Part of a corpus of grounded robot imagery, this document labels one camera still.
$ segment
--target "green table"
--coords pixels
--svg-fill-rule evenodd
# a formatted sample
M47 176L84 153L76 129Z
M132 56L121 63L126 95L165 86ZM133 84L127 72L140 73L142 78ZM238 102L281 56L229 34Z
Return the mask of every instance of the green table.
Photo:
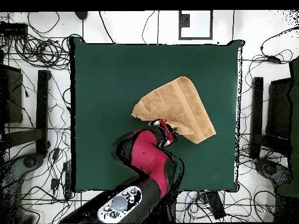
M169 150L186 167L180 190L236 190L234 183L238 49L230 45L84 44L74 38L75 190L110 190L135 175L110 147L147 122L131 116L150 91L186 76L194 83L216 135L196 145L179 136Z

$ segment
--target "grey button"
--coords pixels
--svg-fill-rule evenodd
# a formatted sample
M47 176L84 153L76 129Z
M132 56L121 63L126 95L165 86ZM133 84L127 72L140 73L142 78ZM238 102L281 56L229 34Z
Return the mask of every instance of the grey button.
M128 201L122 196L116 196L112 199L112 207L117 211L124 211L128 207Z
M111 207L110 207L110 206L105 206L105 207L104 207L104 211L106 211L106 212L107 212L107 211L111 211Z
M117 218L117 213L116 213L115 211L112 211L112 212L110 213L110 217L111 217L111 218Z
M132 189L132 190L131 190L131 193L132 193L133 195L136 195L136 194L137 194L137 190L136 190L136 189Z

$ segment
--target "black border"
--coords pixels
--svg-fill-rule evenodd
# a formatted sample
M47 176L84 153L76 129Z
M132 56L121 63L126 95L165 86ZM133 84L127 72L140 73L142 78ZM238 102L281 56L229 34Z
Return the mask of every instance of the black border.
M180 18L182 11L179 10L179 40L212 40L213 39L213 11L210 10L210 36L209 37L182 37L182 25L180 24Z
M70 74L70 79L71 79L71 89L70 89L70 93L71 93L71 155L72 155L72 163L71 163L71 191L73 193L81 193L83 191L90 191L90 190L95 190L95 191L105 191L105 190L101 190L101 189L86 189L83 191L76 191L75 190L75 185L76 185L76 132L75 132L75 124L76 124L76 117L75 117L75 113L76 113L76 107L75 107L75 43L74 43L74 39L81 39L81 42L83 44L101 44L101 45L114 45L116 46L117 44L115 43L86 43L82 38L79 37L70 37L69 38L69 62L70 62L70 69L71 69L71 74ZM228 193L236 193L237 191L239 191L240 185L238 184L238 168L239 168L239 140L240 140L240 117L241 117L241 92L242 92L242 47L245 45L245 41L244 40L231 40L228 44L226 45L221 45L221 44L178 44L176 46L225 46L228 47L231 44L233 44L236 41L241 41L241 45L239 47L239 52L238 52L238 89L237 89L237 120L236 120L236 129L237 132L235 133L235 138L236 138L236 143L235 143L235 152L236 154L236 158L235 158L235 162L237 163L236 166L234 167L237 168L237 170L235 171L235 173L237 173L236 179L234 181L235 186L236 186L236 190L230 190L230 189L218 189L218 190L224 190ZM125 44L127 46L129 45L139 45L139 46L156 46L157 44ZM194 190L178 190L178 192L182 192L182 191L194 191Z

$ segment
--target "black stand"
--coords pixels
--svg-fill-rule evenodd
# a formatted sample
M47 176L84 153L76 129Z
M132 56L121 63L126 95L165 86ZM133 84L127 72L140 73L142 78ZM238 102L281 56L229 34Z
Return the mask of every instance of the black stand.
M5 134L4 148L36 141L36 153L46 157L49 143L48 138L48 81L51 79L51 72L39 70L37 80L37 101L36 101L36 129L29 131L17 131Z

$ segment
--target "tan towel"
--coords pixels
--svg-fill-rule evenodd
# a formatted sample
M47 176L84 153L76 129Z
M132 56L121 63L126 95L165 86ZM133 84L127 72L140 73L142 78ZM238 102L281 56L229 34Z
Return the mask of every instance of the tan towel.
M216 134L194 84L184 76L142 97L131 115L143 121L161 118L195 144Z

